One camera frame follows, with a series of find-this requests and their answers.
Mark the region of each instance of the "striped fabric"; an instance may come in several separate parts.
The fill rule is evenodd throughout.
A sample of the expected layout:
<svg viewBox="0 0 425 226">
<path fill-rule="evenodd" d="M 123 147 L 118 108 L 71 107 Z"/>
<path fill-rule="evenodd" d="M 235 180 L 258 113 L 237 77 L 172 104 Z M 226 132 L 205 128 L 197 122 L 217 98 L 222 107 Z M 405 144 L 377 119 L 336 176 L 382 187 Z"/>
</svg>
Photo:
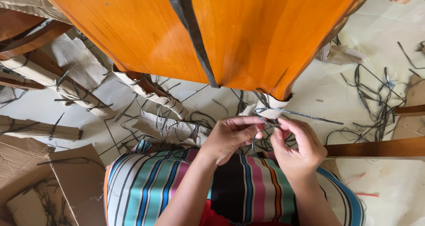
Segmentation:
<svg viewBox="0 0 425 226">
<path fill-rule="evenodd" d="M 154 225 L 198 152 L 148 153 L 150 147 L 141 141 L 133 153 L 108 166 L 104 200 L 109 226 Z M 295 195 L 273 153 L 258 156 L 233 155 L 217 168 L 208 194 L 211 209 L 235 223 L 297 225 Z M 363 208 L 356 195 L 328 171 L 319 168 L 317 175 L 343 226 L 363 225 Z"/>
</svg>

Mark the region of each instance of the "person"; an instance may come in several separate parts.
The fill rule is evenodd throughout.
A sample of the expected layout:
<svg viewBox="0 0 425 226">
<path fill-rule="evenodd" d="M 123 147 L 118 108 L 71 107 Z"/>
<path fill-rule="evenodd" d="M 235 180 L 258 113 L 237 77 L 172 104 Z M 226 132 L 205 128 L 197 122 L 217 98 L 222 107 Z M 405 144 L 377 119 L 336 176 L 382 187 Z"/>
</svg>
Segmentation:
<svg viewBox="0 0 425 226">
<path fill-rule="evenodd" d="M 364 209 L 336 175 L 313 129 L 279 118 L 273 152 L 235 154 L 261 138 L 256 116 L 219 120 L 200 149 L 150 152 L 141 141 L 107 168 L 109 226 L 361 226 Z M 298 149 L 285 146 L 293 133 Z"/>
</svg>

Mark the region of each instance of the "cardboard box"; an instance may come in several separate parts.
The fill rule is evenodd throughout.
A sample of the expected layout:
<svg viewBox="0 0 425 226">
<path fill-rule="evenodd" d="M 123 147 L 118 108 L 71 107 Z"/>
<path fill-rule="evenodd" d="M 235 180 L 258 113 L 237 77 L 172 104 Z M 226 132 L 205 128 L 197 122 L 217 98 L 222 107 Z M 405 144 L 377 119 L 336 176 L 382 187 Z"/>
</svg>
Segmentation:
<svg viewBox="0 0 425 226">
<path fill-rule="evenodd" d="M 96 150 L 91 144 L 56 153 L 52 149 L 32 138 L 0 136 L 0 207 L 25 190 L 45 187 L 40 184 L 46 183 L 44 179 L 56 178 L 57 187 L 47 190 L 55 195 L 49 200 L 59 209 L 58 215 L 66 214 L 73 226 L 106 226 L 105 168 Z"/>
</svg>

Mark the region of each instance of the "tile floor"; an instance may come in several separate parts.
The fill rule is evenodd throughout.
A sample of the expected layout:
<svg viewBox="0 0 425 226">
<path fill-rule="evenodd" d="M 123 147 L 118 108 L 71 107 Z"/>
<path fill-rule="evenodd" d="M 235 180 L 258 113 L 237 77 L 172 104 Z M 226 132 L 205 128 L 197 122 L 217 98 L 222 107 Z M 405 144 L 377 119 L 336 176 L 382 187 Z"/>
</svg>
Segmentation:
<svg viewBox="0 0 425 226">
<path fill-rule="evenodd" d="M 406 5 L 392 3 L 388 0 L 367 0 L 364 6 L 349 18 L 339 37 L 343 45 L 348 45 L 368 55 L 364 65 L 377 76 L 383 76 L 383 68 L 388 67 L 388 75 L 396 84 L 395 90 L 403 94 L 404 85 L 397 83 L 406 83 L 411 72 L 408 71 L 409 63 L 396 42 L 401 42 L 417 66 L 425 66 L 423 53 L 413 51 L 419 42 L 425 41 L 425 0 L 412 0 Z M 93 45 L 90 41 L 85 43 L 87 46 Z M 105 65 L 111 65 L 110 59 L 99 49 L 93 47 L 91 50 L 100 56 Z M 352 122 L 370 123 L 369 115 L 361 104 L 356 89 L 348 87 L 340 76 L 340 72 L 342 72 L 348 79 L 352 79 L 355 66 L 355 64 L 338 66 L 313 60 L 295 82 L 293 87 L 295 98 L 286 109 L 342 121 L 347 127 L 352 127 Z M 417 72 L 425 77 L 425 70 L 417 70 Z M 379 85 L 379 82 L 366 72 L 361 72 L 361 77 L 362 81 L 367 82 L 371 88 L 377 88 Z M 158 82 L 162 83 L 166 79 L 166 77 L 158 77 Z M 118 81 L 117 77 L 109 75 L 93 92 L 104 103 L 113 103 L 111 108 L 117 115 L 128 106 L 135 96 L 130 88 Z M 162 86 L 169 89 L 177 83 L 181 84 L 170 90 L 170 93 L 180 100 L 205 86 L 205 84 L 177 79 L 170 79 Z M 53 102 L 55 98 L 57 98 L 57 93 L 49 89 L 29 91 L 22 99 L 0 109 L 0 113 L 13 118 L 54 124 L 65 112 L 60 124 L 84 130 L 82 139 L 76 142 L 48 141 L 46 138 L 39 140 L 58 146 L 58 150 L 92 143 L 105 164 L 109 164 L 120 155 L 118 148 L 114 146 L 114 141 L 119 146 L 122 140 L 131 140 L 130 132 L 120 126 L 129 118 L 123 117 L 118 123 L 112 123 L 113 120 L 104 122 L 77 104 L 64 106 L 60 102 Z M 236 114 L 238 99 L 229 88 L 224 87 L 212 89 L 208 86 L 184 101 L 184 105 L 192 112 L 199 110 L 215 119 L 226 117 L 226 111 L 217 107 L 217 104 L 211 99 L 224 105 L 228 109 L 229 115 Z M 250 100 L 255 100 L 254 95 L 246 93 L 245 101 Z M 145 99 L 139 97 L 138 101 L 143 104 Z M 143 109 L 156 113 L 155 104 L 152 102 L 147 102 Z M 140 115 L 138 104 L 132 104 L 127 114 Z M 325 141 L 330 131 L 342 128 L 340 125 L 299 116 L 291 115 L 290 117 L 310 123 L 322 142 Z M 130 120 L 124 125 L 130 127 L 135 121 Z M 135 143 L 136 140 L 133 140 L 128 145 L 131 146 Z M 347 143 L 347 140 L 335 134 L 330 138 L 329 143 Z M 355 192 L 379 195 L 379 197 L 360 196 L 367 207 L 366 225 L 425 225 L 425 206 L 423 204 L 425 201 L 425 162 L 421 160 L 337 159 L 337 164 L 345 182 L 366 172 L 364 177 L 350 183 L 350 187 Z"/>
</svg>

